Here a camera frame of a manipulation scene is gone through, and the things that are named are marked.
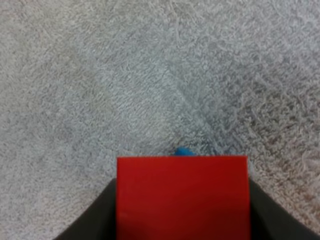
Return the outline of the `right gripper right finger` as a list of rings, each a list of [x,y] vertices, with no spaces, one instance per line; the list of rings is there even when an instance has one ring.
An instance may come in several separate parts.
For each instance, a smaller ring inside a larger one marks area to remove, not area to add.
[[[296,220],[249,180],[252,240],[318,240],[320,235]]]

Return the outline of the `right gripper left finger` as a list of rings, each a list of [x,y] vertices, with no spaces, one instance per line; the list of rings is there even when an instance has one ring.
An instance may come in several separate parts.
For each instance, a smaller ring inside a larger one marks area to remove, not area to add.
[[[116,179],[112,179],[95,201],[57,240],[116,239]]]

